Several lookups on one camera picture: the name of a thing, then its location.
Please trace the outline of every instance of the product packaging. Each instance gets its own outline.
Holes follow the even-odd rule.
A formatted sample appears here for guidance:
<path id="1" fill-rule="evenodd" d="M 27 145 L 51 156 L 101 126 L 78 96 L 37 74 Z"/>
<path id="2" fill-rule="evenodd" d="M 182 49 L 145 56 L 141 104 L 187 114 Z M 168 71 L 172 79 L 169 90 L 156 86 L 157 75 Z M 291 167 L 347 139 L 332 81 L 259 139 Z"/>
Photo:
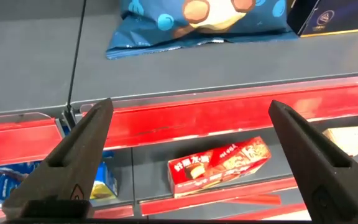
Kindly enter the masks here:
<path id="1" fill-rule="evenodd" d="M 358 155 L 358 126 L 329 128 L 323 134 L 348 155 Z"/>
<path id="2" fill-rule="evenodd" d="M 2 202 L 39 164 L 40 162 L 26 162 L 0 166 L 0 208 Z"/>
<path id="3" fill-rule="evenodd" d="M 98 172 L 96 173 L 90 199 L 112 199 L 116 198 L 117 196 L 117 180 L 106 163 L 102 162 L 100 163 Z"/>
<path id="4" fill-rule="evenodd" d="M 301 37 L 358 32 L 358 0 L 295 0 L 288 25 Z"/>
<path id="5" fill-rule="evenodd" d="M 113 159 L 114 151 L 104 151 L 105 160 Z M 0 166 L 0 208 L 5 199 L 16 189 L 20 183 L 40 164 L 40 161 L 25 162 Z M 117 196 L 117 180 L 107 167 L 106 162 L 101 162 L 96 173 L 92 188 L 91 200 L 101 198 L 114 198 Z"/>
<path id="6" fill-rule="evenodd" d="M 171 160 L 168 162 L 168 179 L 174 197 L 180 197 L 253 174 L 271 156 L 262 138 L 256 137 Z"/>
<path id="7" fill-rule="evenodd" d="M 287 24 L 286 0 L 121 0 L 121 17 L 109 59 L 211 42 L 297 38 Z"/>

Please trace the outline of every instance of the plastic packaging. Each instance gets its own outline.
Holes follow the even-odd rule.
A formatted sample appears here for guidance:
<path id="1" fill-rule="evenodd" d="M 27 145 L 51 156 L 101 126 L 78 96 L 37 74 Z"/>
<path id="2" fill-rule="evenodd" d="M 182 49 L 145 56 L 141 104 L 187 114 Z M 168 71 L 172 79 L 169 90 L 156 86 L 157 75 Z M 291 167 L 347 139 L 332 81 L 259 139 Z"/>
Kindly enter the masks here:
<path id="1" fill-rule="evenodd" d="M 286 0 L 121 0 L 123 22 L 106 55 L 115 59 L 208 42 L 296 38 L 286 7 Z"/>

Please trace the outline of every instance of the cartoon character print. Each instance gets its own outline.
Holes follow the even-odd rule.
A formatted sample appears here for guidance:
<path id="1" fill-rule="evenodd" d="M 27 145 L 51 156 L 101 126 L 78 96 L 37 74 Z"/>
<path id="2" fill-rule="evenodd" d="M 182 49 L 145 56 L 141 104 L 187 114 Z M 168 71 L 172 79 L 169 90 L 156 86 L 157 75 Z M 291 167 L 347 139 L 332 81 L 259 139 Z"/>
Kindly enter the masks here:
<path id="1" fill-rule="evenodd" d="M 185 0 L 183 16 L 189 23 L 174 31 L 174 38 L 197 29 L 202 33 L 224 33 L 255 7 L 256 0 Z"/>

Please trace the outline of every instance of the gray metal shelf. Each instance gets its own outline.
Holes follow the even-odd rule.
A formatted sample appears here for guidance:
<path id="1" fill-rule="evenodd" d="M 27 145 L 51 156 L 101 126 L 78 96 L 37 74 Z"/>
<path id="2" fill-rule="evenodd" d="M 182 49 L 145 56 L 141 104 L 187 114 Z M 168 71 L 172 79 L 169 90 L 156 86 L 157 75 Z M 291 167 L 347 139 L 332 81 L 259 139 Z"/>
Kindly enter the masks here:
<path id="1" fill-rule="evenodd" d="M 320 131 L 324 131 L 327 128 L 358 126 L 358 116 L 318 121 L 313 124 Z M 273 128 L 135 147 L 133 148 L 135 201 L 173 197 L 167 177 L 167 162 L 170 159 L 244 141 L 256 136 L 261 136 L 268 145 L 272 158 L 255 174 L 215 185 L 209 190 L 266 182 L 291 176 L 290 166 Z"/>
<path id="2" fill-rule="evenodd" d="M 73 84 L 75 108 L 111 97 L 199 93 L 358 76 L 358 33 L 277 42 L 208 44 L 108 60 L 118 1 L 87 1 Z"/>
<path id="3" fill-rule="evenodd" d="M 82 8 L 78 0 L 0 0 L 0 114 L 62 112 Z"/>

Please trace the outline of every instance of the red snack box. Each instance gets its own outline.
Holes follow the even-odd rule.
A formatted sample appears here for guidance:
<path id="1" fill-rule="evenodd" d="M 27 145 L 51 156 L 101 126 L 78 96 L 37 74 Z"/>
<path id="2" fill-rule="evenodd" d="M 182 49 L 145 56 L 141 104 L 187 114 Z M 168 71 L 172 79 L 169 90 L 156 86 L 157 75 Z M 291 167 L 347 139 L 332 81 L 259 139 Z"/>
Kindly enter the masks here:
<path id="1" fill-rule="evenodd" d="M 271 156 L 262 138 L 256 137 L 168 161 L 168 179 L 174 197 L 181 197 L 253 174 Z"/>

